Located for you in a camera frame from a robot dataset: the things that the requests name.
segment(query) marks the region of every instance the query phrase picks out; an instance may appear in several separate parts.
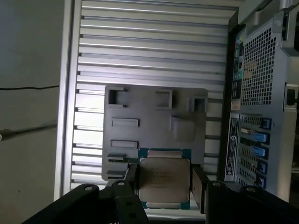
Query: louvered panel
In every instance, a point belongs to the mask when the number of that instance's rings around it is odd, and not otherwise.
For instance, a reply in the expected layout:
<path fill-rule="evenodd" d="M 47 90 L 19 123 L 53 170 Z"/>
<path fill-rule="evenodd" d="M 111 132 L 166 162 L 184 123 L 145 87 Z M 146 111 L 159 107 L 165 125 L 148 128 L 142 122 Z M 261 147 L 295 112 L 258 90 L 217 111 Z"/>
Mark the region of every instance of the louvered panel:
<path fill-rule="evenodd" d="M 215 180 L 227 24 L 237 0 L 76 0 L 63 193 L 101 178 L 105 84 L 208 90 L 204 170 Z M 157 216 L 159 211 L 152 211 Z"/>

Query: white wall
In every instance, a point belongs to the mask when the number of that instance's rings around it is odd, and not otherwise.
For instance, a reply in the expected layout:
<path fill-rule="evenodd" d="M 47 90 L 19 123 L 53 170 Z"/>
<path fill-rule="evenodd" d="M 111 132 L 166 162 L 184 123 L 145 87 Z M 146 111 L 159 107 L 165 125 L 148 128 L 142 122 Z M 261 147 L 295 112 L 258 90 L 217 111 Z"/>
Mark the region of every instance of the white wall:
<path fill-rule="evenodd" d="M 0 87 L 59 83 L 63 0 L 0 1 Z M 58 89 L 0 91 L 0 129 L 57 119 Z M 53 201 L 56 130 L 0 142 L 0 223 Z"/>

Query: label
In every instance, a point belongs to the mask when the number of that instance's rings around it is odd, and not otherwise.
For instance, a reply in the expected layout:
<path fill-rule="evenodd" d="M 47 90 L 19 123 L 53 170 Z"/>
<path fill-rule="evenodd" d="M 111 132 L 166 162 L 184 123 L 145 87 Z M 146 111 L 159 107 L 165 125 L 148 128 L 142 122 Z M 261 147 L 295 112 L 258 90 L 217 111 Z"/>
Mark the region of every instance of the label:
<path fill-rule="evenodd" d="M 238 126 L 239 119 L 231 118 L 228 135 L 228 154 L 225 169 L 225 174 L 230 176 L 233 176 L 235 172 L 235 155 L 237 152 Z"/>
<path fill-rule="evenodd" d="M 232 111 L 238 111 L 241 107 L 241 100 L 233 100 L 230 102 L 230 110 Z"/>

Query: ventilation grille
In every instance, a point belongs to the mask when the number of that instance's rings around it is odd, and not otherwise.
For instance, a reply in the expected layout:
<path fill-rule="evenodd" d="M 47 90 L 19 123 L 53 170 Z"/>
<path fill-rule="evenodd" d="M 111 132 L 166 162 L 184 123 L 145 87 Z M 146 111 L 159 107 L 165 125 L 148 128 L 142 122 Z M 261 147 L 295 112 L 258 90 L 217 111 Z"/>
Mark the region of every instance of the ventilation grille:
<path fill-rule="evenodd" d="M 248 186 L 248 184 L 245 183 L 240 177 L 238 177 L 237 183 L 239 183 L 241 186 Z"/>
<path fill-rule="evenodd" d="M 270 105 L 276 38 L 271 28 L 245 45 L 241 105 Z"/>
<path fill-rule="evenodd" d="M 254 160 L 254 161 L 257 161 L 257 155 L 252 153 L 249 149 L 241 147 L 241 154 Z"/>
<path fill-rule="evenodd" d="M 249 172 L 247 172 L 245 169 L 239 167 L 239 174 L 249 180 L 252 183 L 255 183 L 256 177 L 251 175 Z"/>
<path fill-rule="evenodd" d="M 256 172 L 256 165 L 252 164 L 251 162 L 241 158 L 240 159 L 240 163 L 241 165 L 243 165 L 244 167 L 246 167 L 247 169 L 251 170 L 252 172 Z"/>
<path fill-rule="evenodd" d="M 261 125 L 261 119 L 259 117 L 242 117 L 242 123 L 252 124 L 252 125 Z"/>

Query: black cable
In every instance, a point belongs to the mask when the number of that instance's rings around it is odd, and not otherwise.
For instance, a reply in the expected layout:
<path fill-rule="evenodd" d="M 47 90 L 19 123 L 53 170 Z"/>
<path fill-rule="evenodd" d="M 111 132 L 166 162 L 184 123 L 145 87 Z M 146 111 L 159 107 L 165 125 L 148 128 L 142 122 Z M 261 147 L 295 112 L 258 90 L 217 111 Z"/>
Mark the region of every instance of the black cable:
<path fill-rule="evenodd" d="M 46 86 L 46 87 L 18 87 L 18 88 L 0 88 L 0 90 L 46 90 L 46 89 L 52 89 L 52 88 L 58 88 L 59 85 L 52 85 L 52 86 Z"/>

